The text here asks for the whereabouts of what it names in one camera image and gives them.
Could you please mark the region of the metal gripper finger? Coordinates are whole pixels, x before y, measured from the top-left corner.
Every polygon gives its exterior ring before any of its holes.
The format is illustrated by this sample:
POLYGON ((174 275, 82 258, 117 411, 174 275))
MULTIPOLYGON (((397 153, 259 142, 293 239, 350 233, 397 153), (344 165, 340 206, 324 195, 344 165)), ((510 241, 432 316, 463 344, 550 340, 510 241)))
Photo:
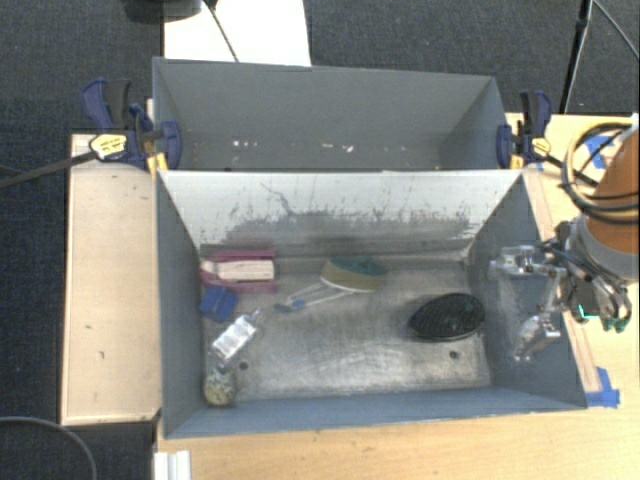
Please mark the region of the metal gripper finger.
POLYGON ((518 331, 514 345, 514 359, 517 362, 529 362, 537 351, 554 343, 561 336, 562 333, 553 323, 550 314, 533 315, 521 325, 518 331))
POLYGON ((546 256, 539 256, 532 245, 503 247, 497 257, 489 261, 487 276, 490 280, 533 275, 561 280, 566 277, 566 268, 555 265, 546 256))

